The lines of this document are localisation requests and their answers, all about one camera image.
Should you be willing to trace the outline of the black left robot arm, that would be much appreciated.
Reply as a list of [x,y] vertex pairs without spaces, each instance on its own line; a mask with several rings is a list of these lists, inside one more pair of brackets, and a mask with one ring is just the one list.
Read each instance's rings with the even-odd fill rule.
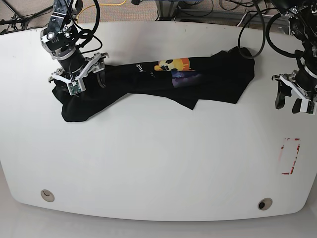
[[[273,0],[278,14],[273,16],[266,26],[266,41],[277,53],[295,59],[298,70],[291,74],[274,75],[278,82],[275,108],[282,109],[285,98],[292,92],[298,95],[292,113],[317,113],[317,2],[315,0]],[[302,42],[303,51],[289,53],[278,48],[270,39],[270,28],[275,20],[288,16],[290,33]]]

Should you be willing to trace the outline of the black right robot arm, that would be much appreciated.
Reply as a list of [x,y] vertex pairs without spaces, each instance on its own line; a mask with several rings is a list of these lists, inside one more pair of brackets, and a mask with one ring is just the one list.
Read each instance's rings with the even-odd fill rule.
[[96,19],[93,29],[83,29],[76,21],[83,8],[81,0],[55,0],[53,13],[47,28],[41,31],[42,47],[61,65],[49,77],[49,83],[60,81],[70,95],[86,90],[84,78],[93,73],[100,87],[106,87],[104,58],[108,53],[99,53],[102,41],[95,36],[100,23],[100,5],[94,1]]

